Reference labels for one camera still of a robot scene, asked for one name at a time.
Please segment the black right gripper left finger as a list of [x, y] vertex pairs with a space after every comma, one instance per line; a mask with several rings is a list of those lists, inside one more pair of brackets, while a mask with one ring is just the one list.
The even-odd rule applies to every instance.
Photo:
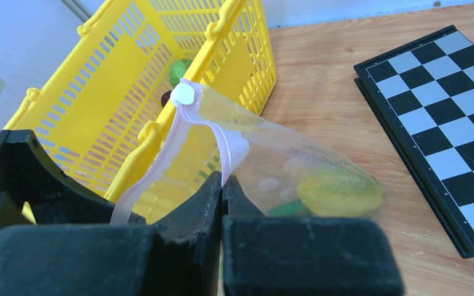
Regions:
[[154, 224], [0, 231], [0, 295], [212, 295], [221, 174]]

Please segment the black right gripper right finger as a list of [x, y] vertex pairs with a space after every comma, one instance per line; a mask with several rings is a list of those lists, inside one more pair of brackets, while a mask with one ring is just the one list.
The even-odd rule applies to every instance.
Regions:
[[235, 176], [222, 202], [226, 295], [404, 295], [388, 238], [376, 222], [267, 217]]

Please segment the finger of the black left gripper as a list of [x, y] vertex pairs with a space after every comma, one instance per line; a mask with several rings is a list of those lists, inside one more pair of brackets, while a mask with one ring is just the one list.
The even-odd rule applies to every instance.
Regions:
[[64, 173], [30, 130], [0, 132], [0, 232], [41, 250], [130, 250], [146, 244], [144, 218], [109, 224], [114, 205]]

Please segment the green bean pod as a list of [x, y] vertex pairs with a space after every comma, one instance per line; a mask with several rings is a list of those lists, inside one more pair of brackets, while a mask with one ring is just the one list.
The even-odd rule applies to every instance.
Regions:
[[315, 216], [300, 199], [291, 200], [266, 212], [267, 216]]

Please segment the clear zip top bag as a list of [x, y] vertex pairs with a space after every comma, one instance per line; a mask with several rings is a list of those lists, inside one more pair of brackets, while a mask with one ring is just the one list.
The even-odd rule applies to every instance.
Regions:
[[221, 186], [235, 176], [265, 215], [300, 199], [297, 185], [319, 169], [368, 174], [344, 155], [246, 110], [204, 84], [182, 79], [170, 102], [176, 113], [163, 148], [143, 177], [119, 198], [112, 224], [127, 224], [136, 204], [146, 197], [181, 205], [213, 171], [221, 174]]

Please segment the yellow green star fruit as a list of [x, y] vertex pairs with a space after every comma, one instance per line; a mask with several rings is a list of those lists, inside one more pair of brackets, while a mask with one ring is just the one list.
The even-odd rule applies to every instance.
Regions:
[[360, 217], [377, 210], [384, 190], [364, 172], [319, 169], [301, 179], [296, 192], [302, 204], [317, 216]]

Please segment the yellow plastic basket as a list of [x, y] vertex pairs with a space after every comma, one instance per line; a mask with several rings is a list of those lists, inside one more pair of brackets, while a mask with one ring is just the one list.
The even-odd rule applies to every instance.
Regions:
[[277, 83], [261, 1], [106, 1], [80, 41], [6, 127], [32, 130], [63, 173], [116, 202], [152, 165], [175, 109], [161, 96], [182, 58], [187, 79], [260, 115]]

